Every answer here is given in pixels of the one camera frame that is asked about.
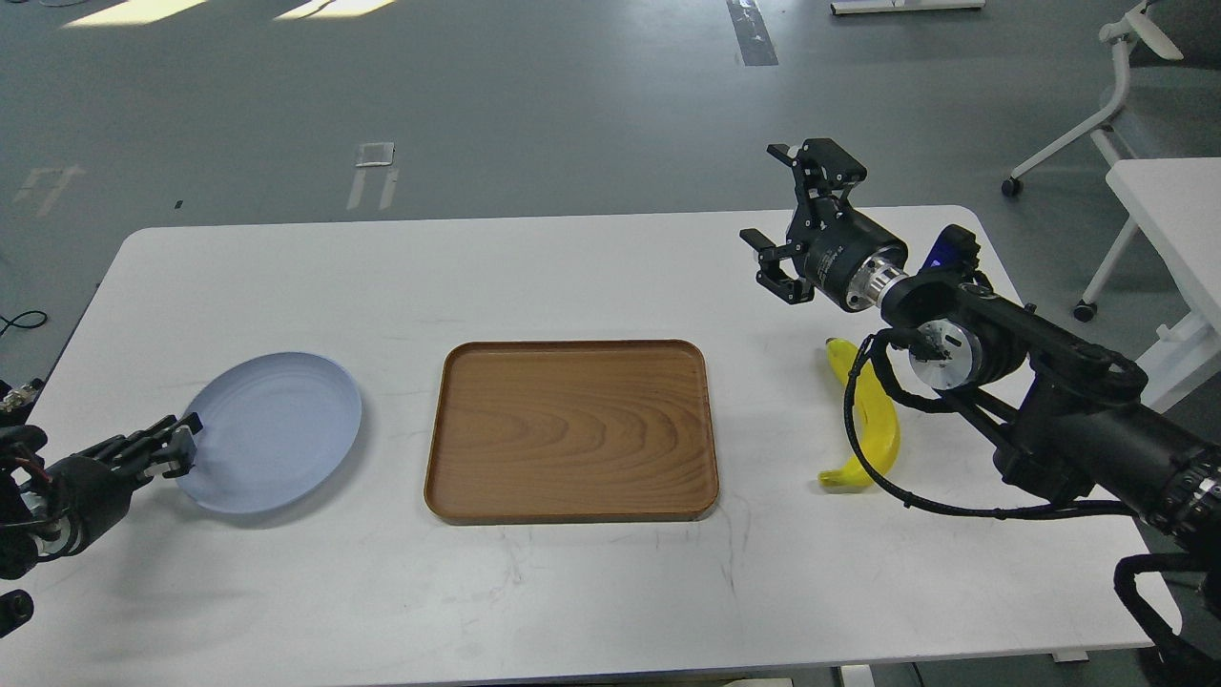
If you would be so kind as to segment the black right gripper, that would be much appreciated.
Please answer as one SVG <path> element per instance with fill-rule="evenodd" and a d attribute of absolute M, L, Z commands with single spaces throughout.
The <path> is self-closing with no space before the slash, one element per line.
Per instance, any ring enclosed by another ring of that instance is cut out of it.
<path fill-rule="evenodd" d="M 868 262 L 904 268 L 910 253 L 897 236 L 851 207 L 849 195 L 867 178 L 866 166 L 830 138 L 772 143 L 767 154 L 791 171 L 797 209 L 784 246 L 759 229 L 737 231 L 755 251 L 759 286 L 790 305 L 811 301 L 819 292 L 846 312 L 872 308 L 874 300 L 866 297 L 873 273 Z M 781 268 L 786 260 L 796 277 Z"/>

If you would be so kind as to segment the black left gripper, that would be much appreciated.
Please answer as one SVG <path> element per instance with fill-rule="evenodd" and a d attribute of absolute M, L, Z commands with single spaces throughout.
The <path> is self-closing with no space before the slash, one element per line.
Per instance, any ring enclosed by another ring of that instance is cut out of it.
<path fill-rule="evenodd" d="M 176 431 L 187 427 L 189 431 Z M 53 495 L 49 514 L 56 538 L 46 543 L 45 556 L 74 556 L 85 552 L 101 534 L 128 513 L 132 495 L 144 480 L 176 480 L 190 473 L 197 464 L 195 434 L 201 432 L 199 414 L 165 416 L 131 434 L 116 434 L 94 447 L 94 458 L 73 455 L 49 469 Z M 132 451 L 150 451 L 136 467 L 111 466 Z"/>

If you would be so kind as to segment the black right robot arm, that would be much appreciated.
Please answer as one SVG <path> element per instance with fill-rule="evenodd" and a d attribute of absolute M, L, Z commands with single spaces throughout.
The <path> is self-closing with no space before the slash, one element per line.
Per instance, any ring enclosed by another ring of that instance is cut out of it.
<path fill-rule="evenodd" d="M 842 390 L 849 444 L 873 482 L 907 508 L 971 519 L 1129 516 L 1167 534 L 1177 553 L 1121 558 L 1114 591 L 1154 646 L 1168 686 L 1216 686 L 1219 660 L 1183 639 L 1143 599 L 1139 574 L 1200 574 L 1219 614 L 1219 445 L 1143 405 L 1147 371 L 1000 297 L 980 268 L 972 231 L 950 223 L 908 275 L 908 248 L 853 207 L 862 164 L 829 138 L 770 144 L 791 171 L 797 207 L 777 246 L 742 229 L 757 281 L 789 304 L 823 293 L 849 314 L 877 308 L 884 327 L 860 344 Z M 973 509 L 904 491 L 860 448 L 853 405 L 871 364 L 893 401 L 955 412 L 994 445 L 1005 483 L 1042 505 Z"/>

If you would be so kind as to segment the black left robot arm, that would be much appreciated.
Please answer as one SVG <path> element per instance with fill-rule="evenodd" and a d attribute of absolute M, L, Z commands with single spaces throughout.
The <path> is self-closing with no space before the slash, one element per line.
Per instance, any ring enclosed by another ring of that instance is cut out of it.
<path fill-rule="evenodd" d="M 1 575 L 17 581 L 38 564 L 85 552 L 127 516 L 136 491 L 158 475 L 182 478 L 195 466 L 195 412 L 166 416 L 48 464 L 48 443 L 28 417 L 45 382 L 2 386 Z"/>

